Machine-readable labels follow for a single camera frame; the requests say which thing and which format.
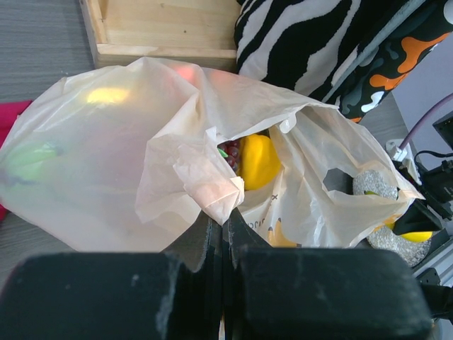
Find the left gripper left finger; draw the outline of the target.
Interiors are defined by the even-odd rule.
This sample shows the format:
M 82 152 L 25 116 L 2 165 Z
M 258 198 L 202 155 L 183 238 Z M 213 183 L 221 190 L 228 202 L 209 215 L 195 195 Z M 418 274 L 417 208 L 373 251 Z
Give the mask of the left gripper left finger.
M 30 257 L 1 292 L 1 338 L 216 339 L 221 233 L 200 214 L 158 253 Z

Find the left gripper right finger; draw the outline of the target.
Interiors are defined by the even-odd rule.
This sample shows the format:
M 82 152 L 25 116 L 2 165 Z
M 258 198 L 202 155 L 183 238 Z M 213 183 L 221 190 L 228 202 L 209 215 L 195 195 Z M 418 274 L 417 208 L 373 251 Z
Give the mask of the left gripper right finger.
M 224 223 L 227 339 L 426 339 L 428 305 L 404 260 L 376 249 L 270 246 Z

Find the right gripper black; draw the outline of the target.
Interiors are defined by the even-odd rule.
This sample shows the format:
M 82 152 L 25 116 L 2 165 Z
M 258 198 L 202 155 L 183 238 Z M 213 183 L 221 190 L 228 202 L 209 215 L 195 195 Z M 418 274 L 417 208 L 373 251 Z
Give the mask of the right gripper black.
M 452 112 L 432 124 L 436 132 L 452 150 Z M 427 170 L 418 162 L 418 156 L 427 154 L 441 159 L 439 166 Z M 421 191 L 427 204 L 442 219 L 452 220 L 452 151 L 441 154 L 430 150 L 422 150 L 415 155 L 415 164 L 420 170 Z M 406 232 L 422 232 L 442 230 L 440 219 L 428 209 L 423 200 L 415 199 L 407 211 L 396 221 L 394 234 Z

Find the fake yellow banana bunch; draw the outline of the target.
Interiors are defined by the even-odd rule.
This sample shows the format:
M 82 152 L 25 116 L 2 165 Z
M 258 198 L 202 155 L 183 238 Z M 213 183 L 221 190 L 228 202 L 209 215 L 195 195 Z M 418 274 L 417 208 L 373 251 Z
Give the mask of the fake yellow banana bunch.
M 392 232 L 394 232 L 394 229 L 396 228 L 395 225 L 396 225 L 396 220 L 388 219 L 388 220 L 384 221 L 383 225 L 376 227 L 373 230 L 373 232 L 377 232 L 383 227 L 387 227 Z M 399 232 L 399 233 L 396 233 L 396 235 L 403 237 L 404 239 L 406 239 L 410 242 L 413 242 L 413 243 L 421 243 L 421 242 L 425 242 L 425 241 L 429 240 L 433 235 L 433 231 L 406 232 L 406 233 Z

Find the banana print plastic bag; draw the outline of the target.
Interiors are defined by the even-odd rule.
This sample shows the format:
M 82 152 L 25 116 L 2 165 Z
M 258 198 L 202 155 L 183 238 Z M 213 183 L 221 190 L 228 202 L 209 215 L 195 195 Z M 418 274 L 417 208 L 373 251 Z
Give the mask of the banana print plastic bag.
M 246 191 L 217 145 L 253 134 L 281 166 Z M 397 200 L 353 194 L 369 170 Z M 168 59 L 58 81 L 1 147 L 1 204 L 78 251 L 161 251 L 200 212 L 225 222 L 234 209 L 275 247 L 353 247 L 419 196 L 335 106 Z

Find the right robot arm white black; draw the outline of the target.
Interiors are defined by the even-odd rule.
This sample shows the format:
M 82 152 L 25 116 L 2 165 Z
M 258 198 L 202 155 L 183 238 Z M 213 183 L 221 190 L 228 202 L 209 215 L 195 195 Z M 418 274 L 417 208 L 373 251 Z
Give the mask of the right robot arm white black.
M 420 150 L 413 156 L 415 180 L 409 166 L 398 162 L 399 171 L 423 195 L 395 222 L 393 231 L 405 238 L 442 234 L 443 220 L 452 220 L 452 153 Z M 452 320 L 452 288 L 441 284 L 438 272 L 426 268 L 417 275 L 425 300 L 434 318 Z

